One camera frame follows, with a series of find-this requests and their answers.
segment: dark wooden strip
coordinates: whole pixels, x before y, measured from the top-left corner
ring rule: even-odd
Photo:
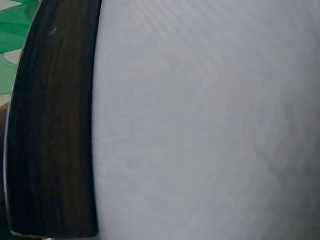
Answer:
[[[19,62],[5,147],[6,207],[19,235],[97,233],[92,79],[101,0],[43,0]]]

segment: white surface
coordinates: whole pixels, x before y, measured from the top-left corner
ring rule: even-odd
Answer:
[[[0,0],[0,10],[8,9],[14,6],[20,5],[21,2],[10,1],[10,0]]]
[[[319,9],[103,1],[93,89],[101,240],[319,238]]]

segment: white cloth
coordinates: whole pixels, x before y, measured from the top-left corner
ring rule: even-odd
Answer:
[[[104,0],[100,239],[319,239],[319,27],[318,0]]]

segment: green pattern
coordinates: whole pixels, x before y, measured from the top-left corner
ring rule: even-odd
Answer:
[[[22,3],[0,10],[0,94],[10,93],[17,65],[6,61],[4,53],[23,47],[38,0],[14,0]]]

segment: green leaf pattern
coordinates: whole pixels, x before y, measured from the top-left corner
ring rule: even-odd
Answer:
[[[8,0],[0,0],[0,7]],[[17,65],[5,58],[6,52],[21,49],[39,0],[14,0],[16,6],[0,10],[0,94],[10,93]]]

